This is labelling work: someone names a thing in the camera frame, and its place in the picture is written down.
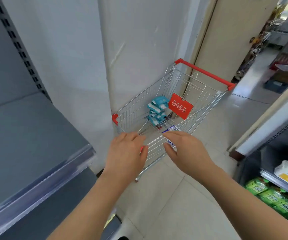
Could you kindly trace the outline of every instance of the beige door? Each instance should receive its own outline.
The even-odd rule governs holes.
[[[278,0],[218,0],[195,65],[231,81],[276,7]],[[225,86],[198,74],[198,80],[215,89]]]

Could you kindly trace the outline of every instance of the wire on floor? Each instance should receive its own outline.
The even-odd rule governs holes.
[[[237,97],[241,97],[241,98],[246,98],[246,99],[249,99],[251,101],[255,101],[255,102],[258,102],[258,103],[262,103],[262,104],[269,104],[269,103],[264,103],[262,101],[258,101],[258,100],[254,100],[254,99],[250,99],[250,98],[247,98],[247,97],[244,97],[244,96],[241,96],[241,95],[238,95],[238,94],[235,94],[235,93],[232,93],[232,95],[235,95]]]

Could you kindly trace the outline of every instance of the metal shopping cart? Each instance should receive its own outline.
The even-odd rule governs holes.
[[[193,68],[223,83],[227,89],[224,92],[213,89],[197,79],[198,73],[195,72],[192,76],[187,75],[179,70],[179,66],[182,66],[183,70],[186,69],[186,66]],[[175,147],[171,141],[162,136],[163,132],[180,130],[192,134],[222,96],[234,86],[233,83],[183,59],[178,59],[166,69],[162,78],[113,114],[112,120],[117,126],[118,133],[138,131],[139,135],[146,136],[145,143],[149,147],[148,156],[146,165],[136,181],[166,155],[163,143],[166,142],[173,148]],[[157,96],[165,96],[169,99],[169,108],[165,110],[166,119],[158,125],[152,125],[148,121],[149,109],[147,105]]]

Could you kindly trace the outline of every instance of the red sign on shopping cart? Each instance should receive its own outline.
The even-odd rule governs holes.
[[[192,104],[183,100],[182,97],[178,96],[176,93],[173,93],[168,103],[168,108],[184,120],[186,120],[193,107]]]

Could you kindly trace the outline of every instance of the person's left hand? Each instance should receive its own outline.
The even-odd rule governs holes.
[[[127,187],[144,167],[148,146],[143,146],[145,136],[136,132],[121,133],[115,137],[108,150],[106,165],[102,175]]]

